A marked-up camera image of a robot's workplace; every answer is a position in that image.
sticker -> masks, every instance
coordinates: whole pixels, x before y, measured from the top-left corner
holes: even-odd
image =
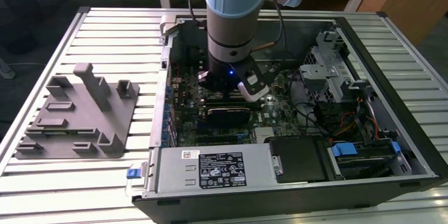
[[[198,151],[181,151],[182,159],[197,159],[198,158]]]
[[[242,152],[198,155],[198,171],[202,189],[246,185]]]

aluminum extrusion table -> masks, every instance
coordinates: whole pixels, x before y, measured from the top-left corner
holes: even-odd
[[[60,45],[37,80],[0,144],[1,223],[152,223],[130,203],[125,171],[148,158],[150,120],[156,102],[162,46],[160,23],[166,15],[188,15],[185,9],[84,8],[76,14]],[[260,16],[272,15],[261,11]],[[374,13],[284,11],[284,16],[344,16],[437,150],[448,160],[448,85],[388,18]],[[140,94],[129,129],[126,153],[118,159],[17,160],[10,157],[48,91],[49,77],[72,73],[77,62],[93,63],[96,76],[116,82],[129,79]],[[354,68],[362,76],[358,65]],[[376,207],[312,212],[213,223],[446,223],[448,189],[440,186],[410,193]]]

circuit board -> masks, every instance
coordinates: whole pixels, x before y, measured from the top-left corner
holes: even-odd
[[[197,72],[202,70],[202,61],[196,66],[174,65],[172,70],[172,87],[174,91],[174,115],[177,125],[177,146],[206,145],[198,141],[204,137],[234,136],[238,144],[257,143],[254,128],[272,127],[274,136],[300,135],[297,113],[290,106],[286,93],[290,78],[284,70],[272,85],[269,93],[260,99],[260,110],[250,110],[248,123],[240,127],[202,127],[206,99],[221,99],[222,94],[212,92],[198,85]],[[260,64],[261,72],[272,65]],[[240,91],[230,92],[230,98],[242,98]]]

gray plastic holder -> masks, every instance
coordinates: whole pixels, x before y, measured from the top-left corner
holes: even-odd
[[[82,84],[64,76],[49,80],[50,95],[16,148],[17,159],[122,156],[138,85],[128,80],[108,84],[92,69],[90,63],[74,66]]]

motherboard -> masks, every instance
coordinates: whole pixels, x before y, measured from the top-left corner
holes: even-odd
[[[192,66],[172,66],[177,147],[250,144],[268,136],[301,134],[297,111],[289,101],[290,71],[282,70],[260,101],[246,102],[238,90],[224,97],[198,85],[202,64],[197,61]],[[258,67],[264,72],[272,63]]]

